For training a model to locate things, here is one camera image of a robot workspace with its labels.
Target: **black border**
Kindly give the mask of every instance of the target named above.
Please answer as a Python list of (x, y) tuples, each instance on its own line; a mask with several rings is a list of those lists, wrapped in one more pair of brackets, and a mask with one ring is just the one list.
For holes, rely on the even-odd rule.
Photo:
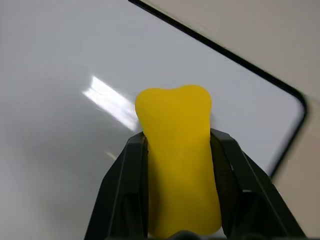
[(210, 39), (206, 38), (205, 36), (195, 32), (191, 28), (183, 25), (182, 23), (174, 20), (173, 18), (165, 15), (164, 13), (158, 11), (157, 9), (153, 8), (152, 6), (142, 2), (141, 0), (128, 0), (128, 1), (137, 5), (138, 7), (146, 10), (147, 12), (158, 17), (159, 19), (165, 21), (166, 23), (174, 26), (175, 28), (179, 29), (180, 31), (184, 32), (185, 34), (188, 34), (189, 36), (200, 41), (201, 43), (205, 44), (209, 48), (212, 48), (213, 50), (217, 51), (218, 53), (220, 53), (220, 54), (226, 56), (227, 58), (233, 60), (234, 62), (240, 64), (241, 66), (245, 67), (246, 69), (250, 70), (251, 72), (253, 72), (253, 73), (257, 74), (258, 76), (264, 78), (265, 80), (269, 81), (273, 85), (276, 85), (277, 87), (281, 88), (282, 90), (286, 91), (287, 93), (293, 95), (295, 98), (297, 98), (300, 101), (300, 103), (303, 107), (303, 116), (300, 119), (299, 123), (297, 124), (297, 127), (296, 127), (295, 131), (293, 132), (291, 138), (289, 139), (287, 146), (284, 148), (282, 154), (280, 155), (278, 162), (276, 163), (274, 169), (271, 172), (270, 177), (273, 178), (275, 176), (277, 170), (279, 169), (283, 159), (285, 158), (286, 154), (288, 153), (289, 148), (291, 147), (292, 143), (296, 139), (296, 136), (297, 136), (298, 132), (301, 130), (303, 123), (305, 122), (306, 117), (308, 115), (308, 106), (307, 106), (307, 103), (306, 103), (304, 96), (298, 90), (289, 86), (285, 82), (277, 79), (276, 77), (265, 72), (264, 70), (260, 69), (259, 67), (244, 60), (243, 58), (239, 57), (238, 55), (232, 53), (231, 51), (225, 49), (224, 47), (218, 45), (217, 43), (211, 41)]

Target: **yellow foam piece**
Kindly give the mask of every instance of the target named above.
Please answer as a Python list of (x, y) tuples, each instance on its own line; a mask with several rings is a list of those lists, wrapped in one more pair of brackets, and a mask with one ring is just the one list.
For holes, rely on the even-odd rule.
[(211, 97), (202, 87), (150, 88), (135, 100), (148, 140), (148, 232), (210, 235), (221, 214), (210, 147)]

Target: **gray surface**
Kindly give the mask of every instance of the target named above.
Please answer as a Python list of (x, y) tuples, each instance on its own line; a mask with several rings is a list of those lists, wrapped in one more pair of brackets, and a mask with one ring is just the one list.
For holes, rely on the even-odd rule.
[(267, 172), (302, 110), (125, 0), (1, 0), (0, 236), (84, 236), (113, 156), (139, 130), (125, 126), (133, 106), (110, 88), (95, 89), (100, 106), (86, 97), (94, 76), (131, 103), (146, 88), (202, 85), (212, 125)]

